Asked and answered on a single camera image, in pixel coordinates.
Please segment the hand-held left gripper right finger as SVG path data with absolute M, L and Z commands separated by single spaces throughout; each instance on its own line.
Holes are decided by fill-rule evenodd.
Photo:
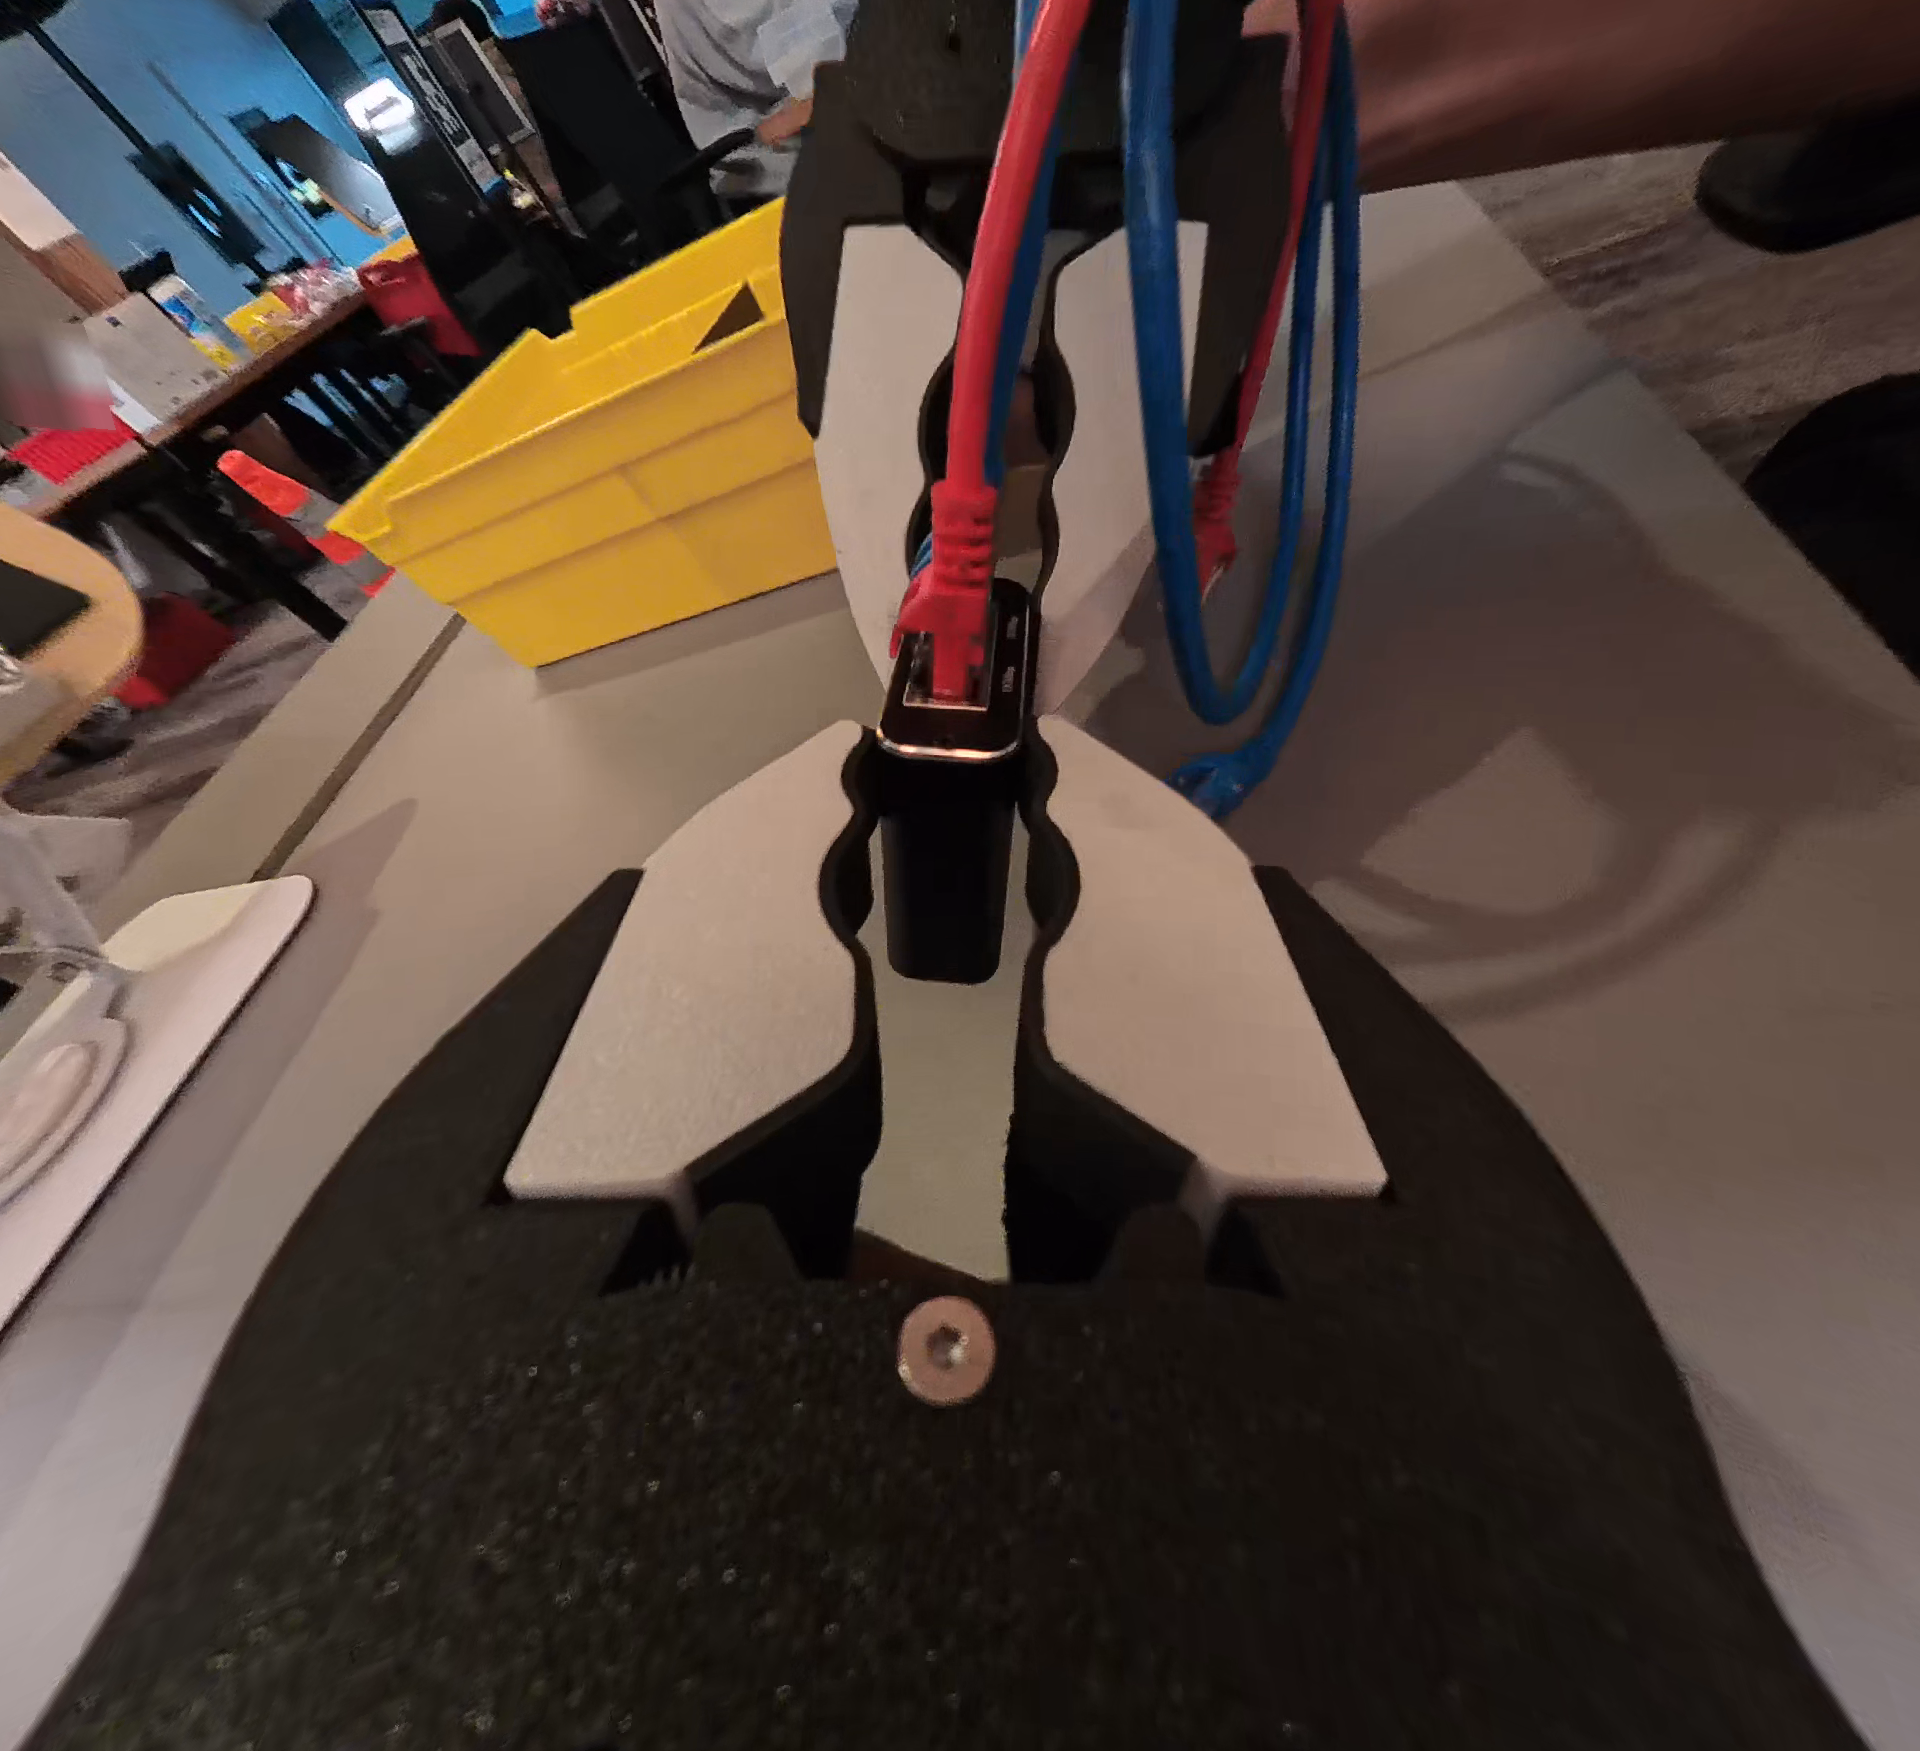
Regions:
M 1241 1207 L 1375 1204 L 1385 1163 L 1249 856 L 1056 715 L 1021 817 L 1011 1270 L 1093 1275 L 1146 1210 L 1209 1254 Z

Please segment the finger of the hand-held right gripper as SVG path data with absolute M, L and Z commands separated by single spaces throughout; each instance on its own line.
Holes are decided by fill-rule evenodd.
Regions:
M 1112 230 L 1065 258 L 1053 286 L 1070 423 L 1050 480 L 1054 536 L 1039 604 L 1043 715 L 1086 699 L 1153 560 L 1127 250 Z
M 926 490 L 922 411 L 961 296 L 961 278 L 910 228 L 846 228 L 814 462 L 839 579 L 880 684 L 894 676 L 907 524 Z

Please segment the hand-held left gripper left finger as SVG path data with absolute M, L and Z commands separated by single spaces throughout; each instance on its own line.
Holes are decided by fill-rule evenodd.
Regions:
M 795 1258 L 848 1258 L 884 1122 L 856 937 L 870 760 L 870 731 L 831 724 L 651 853 L 505 1162 L 512 1200 L 659 1207 L 686 1246 L 752 1207 Z

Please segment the black ethernet port adapter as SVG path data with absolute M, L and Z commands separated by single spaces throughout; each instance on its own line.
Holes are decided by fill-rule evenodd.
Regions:
M 905 979 L 972 987 L 998 968 L 1036 644 L 1030 588 L 1009 577 L 958 699 L 931 693 L 930 637 L 903 640 L 874 740 L 887 954 Z

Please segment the yellow plastic bin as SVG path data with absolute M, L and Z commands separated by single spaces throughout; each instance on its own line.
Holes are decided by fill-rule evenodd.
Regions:
M 522 333 L 334 515 L 541 667 L 835 569 L 781 288 L 782 202 Z

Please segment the person's right forearm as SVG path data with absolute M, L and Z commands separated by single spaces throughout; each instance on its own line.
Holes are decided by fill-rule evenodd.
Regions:
M 1917 0 L 1342 0 L 1371 194 L 1915 99 Z

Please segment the black office chair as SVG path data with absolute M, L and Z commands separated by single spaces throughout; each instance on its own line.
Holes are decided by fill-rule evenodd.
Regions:
M 732 224 L 691 141 L 598 16 L 505 37 L 500 48 L 606 282 Z

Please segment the red plastic bin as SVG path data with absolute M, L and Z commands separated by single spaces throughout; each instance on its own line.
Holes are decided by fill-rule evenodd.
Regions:
M 420 326 L 437 355 L 463 362 L 484 357 L 484 348 L 441 296 L 417 250 L 369 258 L 354 274 L 370 311 L 388 331 Z

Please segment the white stand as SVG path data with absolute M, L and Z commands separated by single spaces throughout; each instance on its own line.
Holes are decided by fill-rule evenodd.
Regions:
M 64 974 L 4 1048 L 4 1329 L 157 1132 L 314 900 L 304 875 L 180 894 L 141 910 L 97 951 L 55 953 Z

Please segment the wooden work table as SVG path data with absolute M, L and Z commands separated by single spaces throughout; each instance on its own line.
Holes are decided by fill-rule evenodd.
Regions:
M 323 417 L 339 422 L 361 462 L 381 468 L 414 427 L 373 394 L 370 381 L 394 376 L 411 390 L 458 387 L 426 331 L 420 318 L 387 326 L 370 298 L 354 292 L 244 370 L 223 373 L 150 435 L 121 440 L 60 484 L 17 471 L 4 483 L 4 500 L 19 516 L 74 532 L 111 515 L 131 516 L 210 586 L 237 604 L 268 604 L 333 642 L 348 624 L 303 579 L 316 552 L 301 552 L 301 567 L 280 563 L 268 540 L 284 539 L 286 528 L 220 471 L 217 457 L 273 406 L 304 396 Z

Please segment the black panel with wooden rim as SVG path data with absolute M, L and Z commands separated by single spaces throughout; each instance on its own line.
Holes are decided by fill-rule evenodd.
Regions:
M 2 786 L 27 773 L 137 663 L 134 592 L 101 550 L 12 504 L 2 506 Z

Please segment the person's dark trouser leg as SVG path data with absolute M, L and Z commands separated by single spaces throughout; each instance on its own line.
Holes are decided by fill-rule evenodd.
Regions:
M 1815 406 L 1745 492 L 1915 674 L 1917 376 L 1882 376 Z

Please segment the person's dark shoe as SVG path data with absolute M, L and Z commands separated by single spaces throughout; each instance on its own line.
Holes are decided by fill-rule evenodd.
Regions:
M 1917 218 L 1917 106 L 1887 106 L 1721 141 L 1694 205 L 1766 253 L 1825 250 Z

